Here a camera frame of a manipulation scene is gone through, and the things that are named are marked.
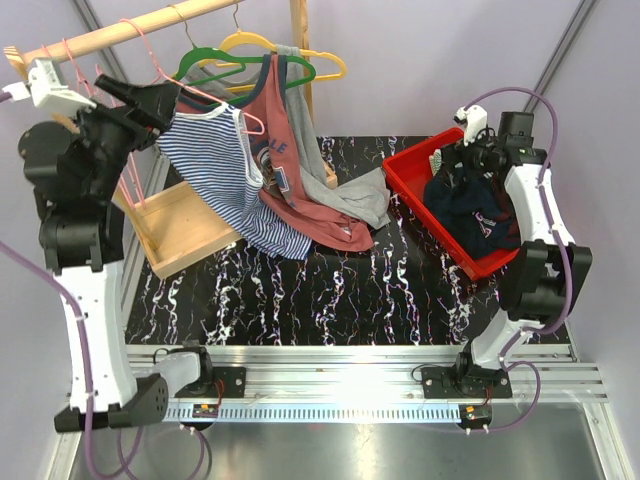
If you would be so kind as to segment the green striped tank top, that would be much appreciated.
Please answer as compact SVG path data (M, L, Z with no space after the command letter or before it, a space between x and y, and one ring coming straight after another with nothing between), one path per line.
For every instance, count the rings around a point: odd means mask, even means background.
M443 169L444 165L443 155L440 149L435 149L434 152L429 156L429 165L431 168L432 176L436 177Z

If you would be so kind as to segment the navy maroon tank top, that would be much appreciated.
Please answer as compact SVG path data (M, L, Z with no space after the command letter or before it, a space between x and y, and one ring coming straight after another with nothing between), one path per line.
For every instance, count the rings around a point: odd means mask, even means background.
M474 260L521 245L511 199L488 174L444 169L424 187L423 204Z

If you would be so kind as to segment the blue striped tank top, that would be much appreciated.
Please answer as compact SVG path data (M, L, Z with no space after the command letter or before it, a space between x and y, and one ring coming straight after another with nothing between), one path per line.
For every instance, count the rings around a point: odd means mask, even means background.
M260 198L264 178L245 130L238 109L219 105L204 114L177 113L157 144L199 197L250 245L271 257L303 260L312 240Z

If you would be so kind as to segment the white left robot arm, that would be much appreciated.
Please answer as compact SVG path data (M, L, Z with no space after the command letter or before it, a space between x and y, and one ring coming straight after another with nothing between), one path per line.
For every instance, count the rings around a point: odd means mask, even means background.
M60 294L67 324L72 385L68 406L54 418L59 433L156 424L180 390L203 397L215 385L201 347L173 350L136 376L122 328L125 215L113 196L129 155L169 129L180 89L106 75L96 84L119 105L74 95L71 127L41 122L18 143L34 188L45 278Z

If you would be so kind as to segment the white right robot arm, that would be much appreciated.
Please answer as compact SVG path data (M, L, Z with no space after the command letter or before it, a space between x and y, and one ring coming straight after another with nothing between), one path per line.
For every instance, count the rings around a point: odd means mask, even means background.
M498 176L521 239L499 284L499 310L442 376L444 385L461 396L479 397L508 387L515 347L564 323L593 256L589 248L576 244L564 225L552 189L552 151L535 147L532 114L505 112L496 132L489 129L488 114L478 105L460 108L454 119L464 131L454 151L474 172Z

